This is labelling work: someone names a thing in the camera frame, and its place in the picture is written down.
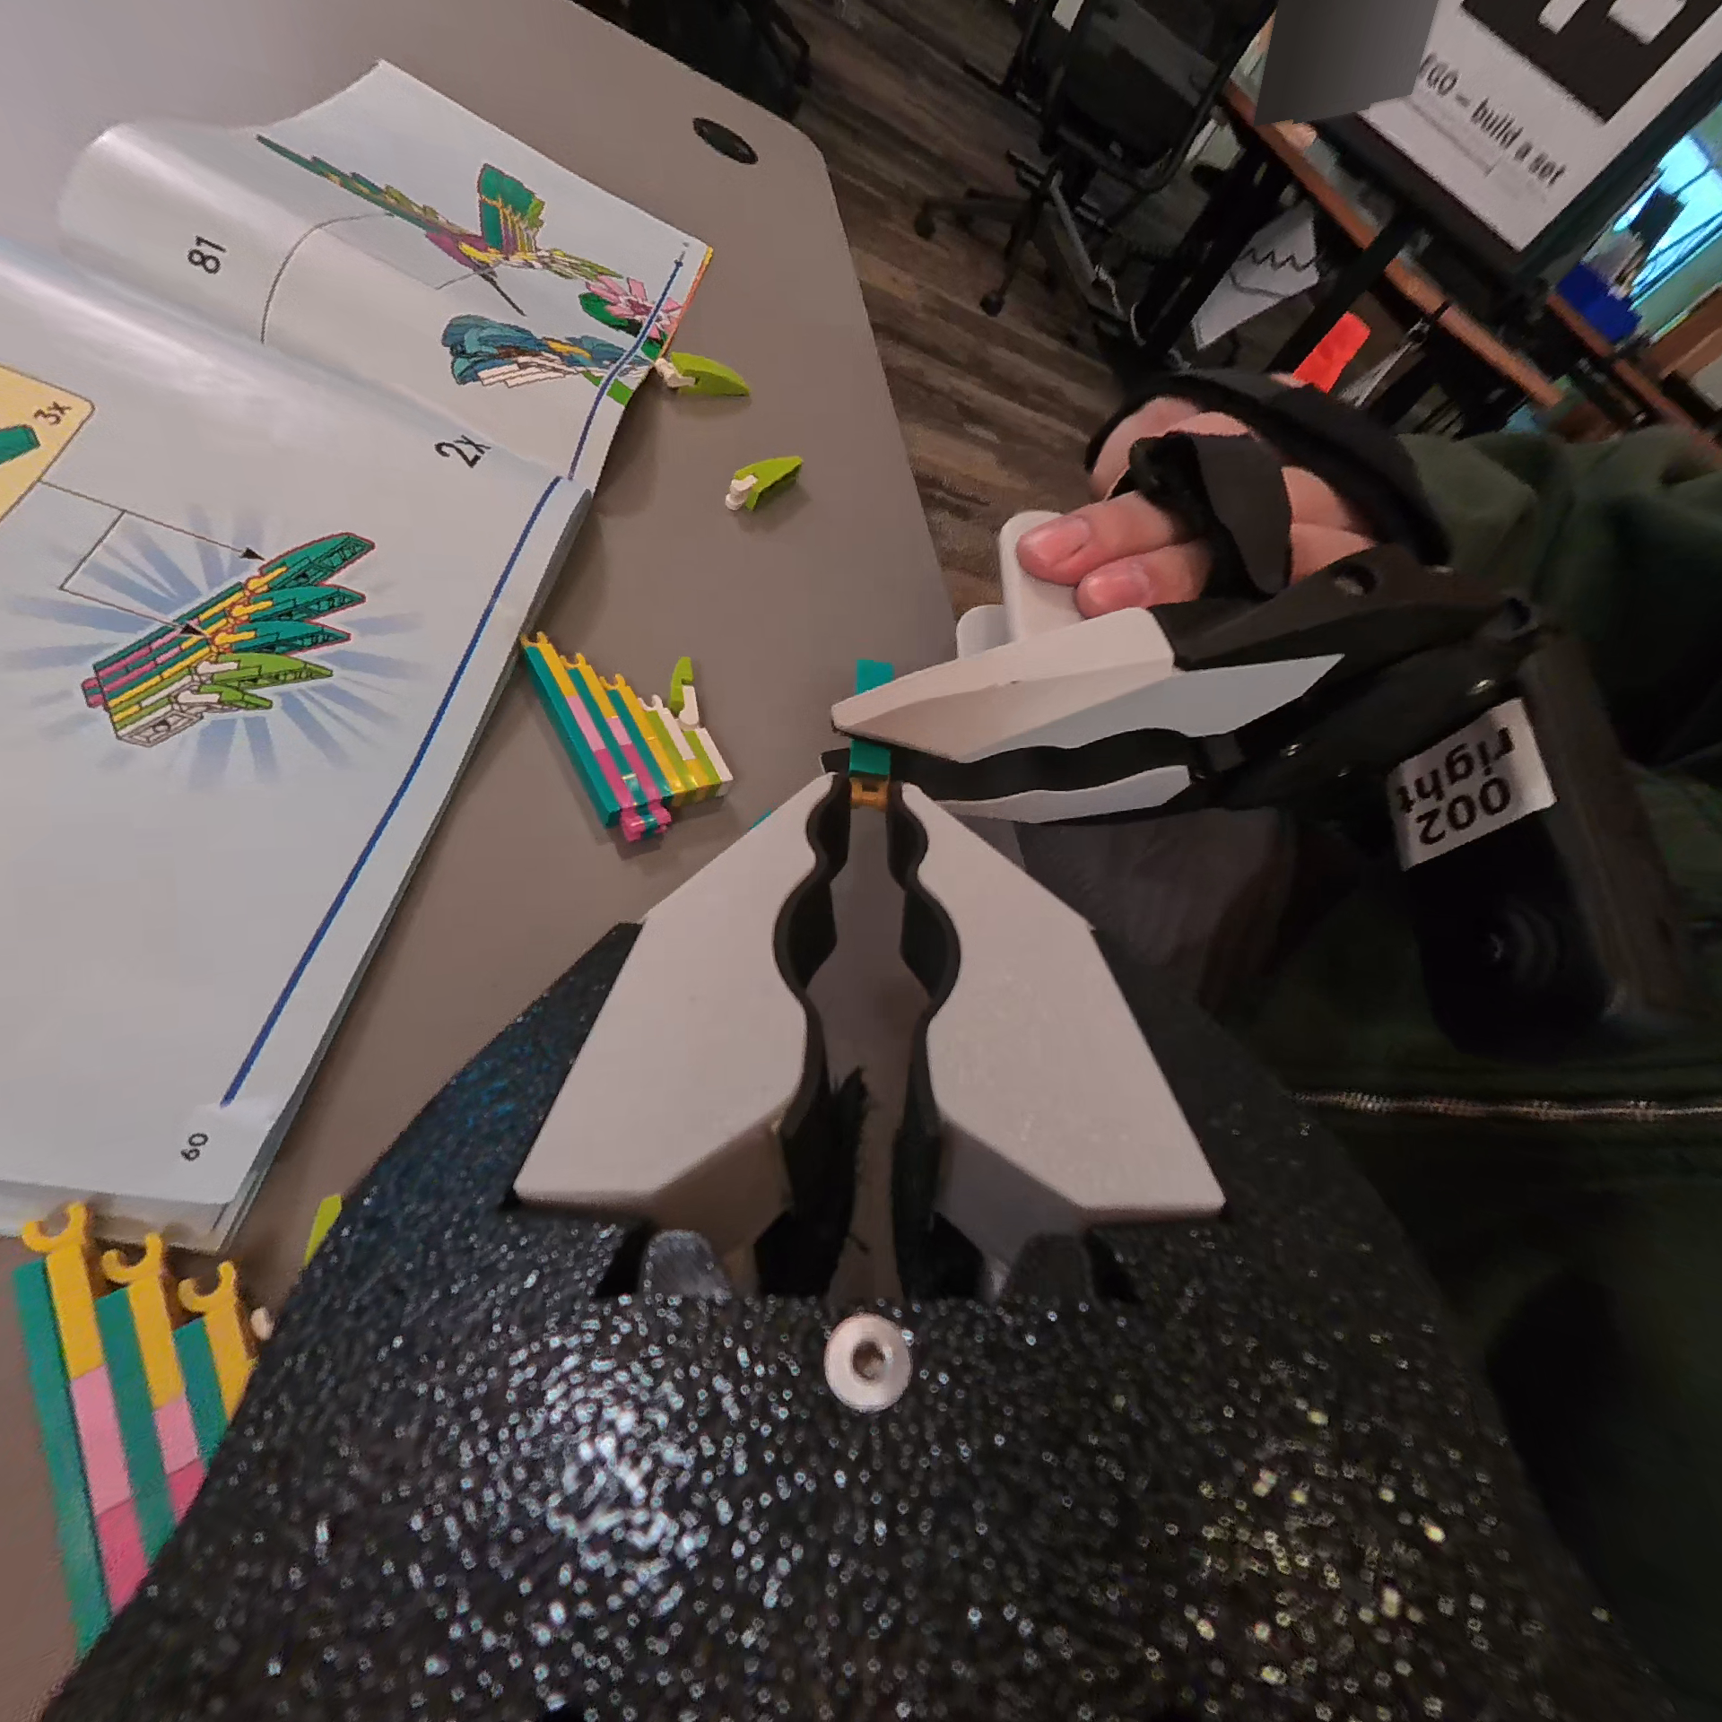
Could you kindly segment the small striped lego wing assembly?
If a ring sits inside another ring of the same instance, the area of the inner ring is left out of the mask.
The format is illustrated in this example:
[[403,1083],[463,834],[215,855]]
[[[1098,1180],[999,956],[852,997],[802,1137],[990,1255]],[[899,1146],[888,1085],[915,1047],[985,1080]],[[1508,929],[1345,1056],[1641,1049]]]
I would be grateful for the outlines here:
[[680,811],[728,796],[735,776],[703,719],[690,656],[678,656],[664,694],[640,694],[542,631],[522,635],[520,649],[577,785],[624,843],[655,841]]

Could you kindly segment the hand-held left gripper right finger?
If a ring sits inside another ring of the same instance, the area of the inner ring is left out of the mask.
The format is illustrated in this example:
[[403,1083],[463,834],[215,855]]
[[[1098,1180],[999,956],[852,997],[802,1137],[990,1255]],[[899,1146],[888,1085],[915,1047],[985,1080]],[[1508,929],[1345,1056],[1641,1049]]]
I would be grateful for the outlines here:
[[899,950],[924,992],[893,1141],[908,1295],[979,1295],[1042,1237],[1211,1219],[1225,1194],[1083,915],[893,785]]

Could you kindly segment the black office chair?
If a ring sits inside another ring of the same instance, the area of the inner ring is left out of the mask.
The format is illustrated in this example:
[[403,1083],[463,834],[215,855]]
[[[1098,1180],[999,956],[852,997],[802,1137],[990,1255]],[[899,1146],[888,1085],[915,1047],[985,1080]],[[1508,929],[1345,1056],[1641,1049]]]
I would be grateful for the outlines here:
[[970,61],[963,70],[1035,118],[1037,156],[1008,158],[1010,193],[970,186],[929,197],[913,229],[931,240],[940,224],[1004,228],[1001,278],[977,301],[990,319],[1037,253],[1049,287],[1119,324],[1125,305],[1108,269],[1123,247],[1117,231],[1178,176],[1275,3],[1035,2],[1019,11],[1003,73]]

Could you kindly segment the person's right forearm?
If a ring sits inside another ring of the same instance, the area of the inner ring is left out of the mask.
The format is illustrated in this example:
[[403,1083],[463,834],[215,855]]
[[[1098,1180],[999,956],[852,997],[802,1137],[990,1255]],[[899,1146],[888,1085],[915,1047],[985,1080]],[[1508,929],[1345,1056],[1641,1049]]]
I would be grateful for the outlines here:
[[1408,434],[1453,567],[1582,645],[1625,755],[1718,796],[1720,473],[1673,428]]

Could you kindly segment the white zigzag paper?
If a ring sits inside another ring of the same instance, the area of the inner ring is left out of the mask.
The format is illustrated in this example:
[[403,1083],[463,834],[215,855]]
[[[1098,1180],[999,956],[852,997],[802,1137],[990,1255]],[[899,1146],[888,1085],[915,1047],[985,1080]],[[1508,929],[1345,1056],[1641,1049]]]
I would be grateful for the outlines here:
[[1320,278],[1318,211],[1299,202],[1261,226],[1225,265],[1191,317],[1193,348],[1214,346],[1261,312],[1311,290]]

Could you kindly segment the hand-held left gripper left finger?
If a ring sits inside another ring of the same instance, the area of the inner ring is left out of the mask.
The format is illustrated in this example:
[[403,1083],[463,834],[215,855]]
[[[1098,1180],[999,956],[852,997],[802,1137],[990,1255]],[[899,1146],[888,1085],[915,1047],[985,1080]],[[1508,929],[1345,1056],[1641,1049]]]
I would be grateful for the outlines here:
[[850,1241],[868,1105],[809,983],[832,956],[850,778],[825,773],[664,897],[513,1194],[703,1237],[768,1295],[821,1295]]

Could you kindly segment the person's right hand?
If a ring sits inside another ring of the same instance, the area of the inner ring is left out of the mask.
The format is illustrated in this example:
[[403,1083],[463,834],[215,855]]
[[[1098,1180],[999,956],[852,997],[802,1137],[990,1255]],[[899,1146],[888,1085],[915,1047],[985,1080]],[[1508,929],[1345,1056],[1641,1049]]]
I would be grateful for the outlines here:
[[1367,549],[1426,567],[1453,541],[1399,439],[1290,376],[1139,378],[1092,434],[1090,502],[1022,532],[1024,576],[1078,611],[1259,599]]

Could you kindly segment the wooden edged background desk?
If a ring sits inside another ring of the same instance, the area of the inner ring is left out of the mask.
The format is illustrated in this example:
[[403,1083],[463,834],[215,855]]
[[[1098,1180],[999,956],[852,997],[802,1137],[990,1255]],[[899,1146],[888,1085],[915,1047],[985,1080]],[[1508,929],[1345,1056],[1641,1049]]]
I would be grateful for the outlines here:
[[1419,350],[1397,358],[1372,403],[1404,419],[1438,389],[1469,428],[1499,428],[1519,407],[1550,416],[1566,441],[1598,443],[1627,428],[1663,425],[1697,441],[1718,463],[1718,411],[1675,371],[1659,371],[1632,346],[1612,346],[1559,290],[1490,296],[1462,265],[1438,276],[1435,231],[1417,211],[1388,204],[1376,219],[1363,193],[1290,122],[1259,124],[1238,82],[1221,98],[1241,156],[1263,165],[1268,188],[1295,192],[1315,213],[1324,254],[1322,289],[1286,348],[1304,358],[1365,299]]

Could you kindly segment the large striped lego wing assembly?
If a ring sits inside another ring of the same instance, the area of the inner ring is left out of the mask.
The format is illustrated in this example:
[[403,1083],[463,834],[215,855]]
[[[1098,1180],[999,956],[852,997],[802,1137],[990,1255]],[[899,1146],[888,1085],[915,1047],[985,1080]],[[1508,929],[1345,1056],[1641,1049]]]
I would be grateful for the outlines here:
[[11,1288],[73,1645],[88,1654],[188,1517],[267,1331],[238,1266],[97,1237],[86,1202],[32,1218]]

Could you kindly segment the dark green jacket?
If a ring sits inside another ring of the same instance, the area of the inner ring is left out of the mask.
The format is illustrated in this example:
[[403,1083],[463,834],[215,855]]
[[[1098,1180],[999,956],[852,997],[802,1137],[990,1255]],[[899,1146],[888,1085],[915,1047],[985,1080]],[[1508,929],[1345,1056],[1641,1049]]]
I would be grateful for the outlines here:
[[1555,1530],[1718,1718],[1718,785],[1641,773],[1706,988],[1670,1040],[1453,1047],[1394,864],[1261,812],[1019,827],[1024,870],[1162,970],[1345,1142],[1480,1356]]

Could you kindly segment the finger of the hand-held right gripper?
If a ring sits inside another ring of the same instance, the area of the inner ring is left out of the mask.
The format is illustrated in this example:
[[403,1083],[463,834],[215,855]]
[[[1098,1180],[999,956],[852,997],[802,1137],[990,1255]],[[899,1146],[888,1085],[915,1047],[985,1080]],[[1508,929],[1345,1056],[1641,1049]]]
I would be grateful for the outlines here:
[[1008,750],[927,759],[927,794],[961,818],[1019,825],[1151,812],[1198,778],[1177,750]]
[[940,764],[1067,755],[1146,735],[1209,742],[1272,717],[1342,663],[1334,649],[1270,647],[1266,658],[1178,665],[1168,611],[1114,611],[956,656],[838,701],[839,735]]

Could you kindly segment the red tag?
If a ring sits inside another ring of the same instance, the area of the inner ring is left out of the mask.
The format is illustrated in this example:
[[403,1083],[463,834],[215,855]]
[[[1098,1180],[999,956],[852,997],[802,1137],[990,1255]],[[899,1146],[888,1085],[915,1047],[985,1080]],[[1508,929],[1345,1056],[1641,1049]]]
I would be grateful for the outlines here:
[[1343,312],[1291,371],[1302,385],[1333,393],[1370,337],[1367,319]]

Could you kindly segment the white sign board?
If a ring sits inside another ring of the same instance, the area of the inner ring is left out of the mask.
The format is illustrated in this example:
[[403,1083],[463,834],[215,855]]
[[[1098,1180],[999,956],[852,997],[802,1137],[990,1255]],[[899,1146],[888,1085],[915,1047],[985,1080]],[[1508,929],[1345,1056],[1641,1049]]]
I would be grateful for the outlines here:
[[1442,2],[1406,97],[1356,115],[1510,253],[1618,210],[1718,102],[1716,2]]

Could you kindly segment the lego instruction booklet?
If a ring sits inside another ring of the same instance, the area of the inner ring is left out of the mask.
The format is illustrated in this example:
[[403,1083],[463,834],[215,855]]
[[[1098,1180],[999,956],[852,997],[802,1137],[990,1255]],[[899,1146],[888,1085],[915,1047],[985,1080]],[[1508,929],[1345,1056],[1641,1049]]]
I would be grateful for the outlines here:
[[387,61],[3,242],[3,1236],[237,1227],[710,253]]

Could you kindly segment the teal and yellow lego piece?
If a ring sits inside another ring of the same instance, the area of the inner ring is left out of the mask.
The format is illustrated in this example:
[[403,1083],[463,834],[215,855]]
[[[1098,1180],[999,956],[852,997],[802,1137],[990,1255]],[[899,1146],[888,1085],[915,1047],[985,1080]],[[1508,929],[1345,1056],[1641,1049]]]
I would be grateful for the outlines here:
[[[854,667],[854,698],[870,694],[895,678],[888,660],[863,656]],[[848,784],[852,807],[886,811],[891,796],[893,755],[888,744],[850,737]]]

